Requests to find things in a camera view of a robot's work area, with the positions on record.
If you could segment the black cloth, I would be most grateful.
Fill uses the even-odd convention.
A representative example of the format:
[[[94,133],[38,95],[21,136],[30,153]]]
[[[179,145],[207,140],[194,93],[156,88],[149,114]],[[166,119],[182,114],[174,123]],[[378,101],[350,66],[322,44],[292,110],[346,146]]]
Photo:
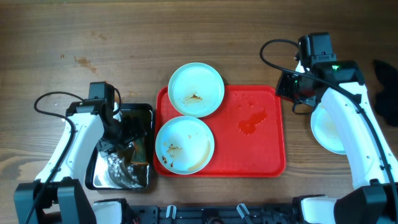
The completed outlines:
[[[389,126],[397,127],[397,69],[382,60],[373,60],[373,65],[384,88],[376,94],[374,109]]]

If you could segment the light blue plate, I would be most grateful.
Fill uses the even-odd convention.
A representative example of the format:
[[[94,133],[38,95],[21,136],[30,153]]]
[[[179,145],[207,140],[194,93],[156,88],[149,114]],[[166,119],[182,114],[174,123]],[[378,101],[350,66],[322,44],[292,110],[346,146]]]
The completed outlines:
[[[192,62],[174,71],[167,90],[172,106],[179,113],[202,118],[220,107],[225,86],[220,73],[212,66]]]
[[[322,147],[335,154],[346,154],[338,130],[321,103],[311,114],[310,126],[314,138]]]
[[[179,116],[166,122],[157,133],[155,154],[173,174],[190,175],[201,171],[213,157],[215,139],[200,119]]]

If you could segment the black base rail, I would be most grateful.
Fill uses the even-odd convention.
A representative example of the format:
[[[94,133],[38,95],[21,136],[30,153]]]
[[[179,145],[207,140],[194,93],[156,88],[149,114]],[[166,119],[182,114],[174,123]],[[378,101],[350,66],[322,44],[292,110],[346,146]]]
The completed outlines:
[[[305,223],[299,210],[291,203],[272,203],[262,206],[239,204],[235,206],[185,207],[168,205],[113,205],[110,211],[99,208],[94,211],[98,223]]]

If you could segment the red plastic tray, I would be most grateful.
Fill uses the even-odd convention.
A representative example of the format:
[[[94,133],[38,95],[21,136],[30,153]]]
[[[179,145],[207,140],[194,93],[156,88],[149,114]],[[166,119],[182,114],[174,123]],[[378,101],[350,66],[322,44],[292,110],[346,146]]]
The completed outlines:
[[[278,177],[286,166],[282,104],[267,85],[226,85],[220,106],[202,118],[215,140],[193,177]]]

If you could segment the green orange sponge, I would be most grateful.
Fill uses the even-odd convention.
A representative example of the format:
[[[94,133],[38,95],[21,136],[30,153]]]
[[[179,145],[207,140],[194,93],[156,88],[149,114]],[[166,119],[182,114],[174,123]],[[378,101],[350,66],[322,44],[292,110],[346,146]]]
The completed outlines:
[[[132,142],[133,155],[131,157],[131,163],[135,165],[146,165],[148,164],[146,146],[144,138],[136,139]]]

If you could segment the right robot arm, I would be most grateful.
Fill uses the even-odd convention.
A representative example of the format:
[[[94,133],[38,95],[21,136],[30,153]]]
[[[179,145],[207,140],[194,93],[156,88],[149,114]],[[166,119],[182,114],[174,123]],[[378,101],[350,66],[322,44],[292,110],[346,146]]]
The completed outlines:
[[[397,159],[386,144],[368,101],[358,64],[338,61],[329,33],[299,38],[300,71],[283,69],[277,96],[294,105],[321,104],[340,136],[354,190],[332,199],[299,200],[305,223],[397,223]]]

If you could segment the light blue top plate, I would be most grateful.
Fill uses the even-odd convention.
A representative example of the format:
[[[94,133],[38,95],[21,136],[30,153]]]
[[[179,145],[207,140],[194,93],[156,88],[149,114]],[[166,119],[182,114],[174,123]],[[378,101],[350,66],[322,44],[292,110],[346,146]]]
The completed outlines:
[[[225,86],[220,73],[212,66],[192,62],[174,71],[167,90],[172,106],[179,113],[202,118],[220,107]]]

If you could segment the black water tray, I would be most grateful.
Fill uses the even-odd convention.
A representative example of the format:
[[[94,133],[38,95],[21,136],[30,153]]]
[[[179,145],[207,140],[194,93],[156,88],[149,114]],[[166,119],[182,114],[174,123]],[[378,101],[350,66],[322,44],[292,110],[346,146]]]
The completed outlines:
[[[121,111],[123,115],[141,119],[147,131],[144,142],[148,164],[132,164],[132,155],[129,154],[124,156],[115,152],[102,156],[96,144],[85,175],[85,185],[90,190],[144,190],[149,185],[152,175],[150,160],[153,158],[151,149],[154,144],[154,111],[151,105],[145,103],[123,103]]]

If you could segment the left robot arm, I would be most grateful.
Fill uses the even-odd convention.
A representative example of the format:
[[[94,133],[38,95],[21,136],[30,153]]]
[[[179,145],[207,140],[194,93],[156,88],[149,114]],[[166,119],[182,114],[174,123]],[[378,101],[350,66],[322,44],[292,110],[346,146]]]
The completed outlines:
[[[149,184],[152,109],[129,105],[106,82],[92,82],[62,116],[65,129],[50,160],[17,186],[20,223],[140,223],[123,198],[90,203],[85,189],[143,190]]]

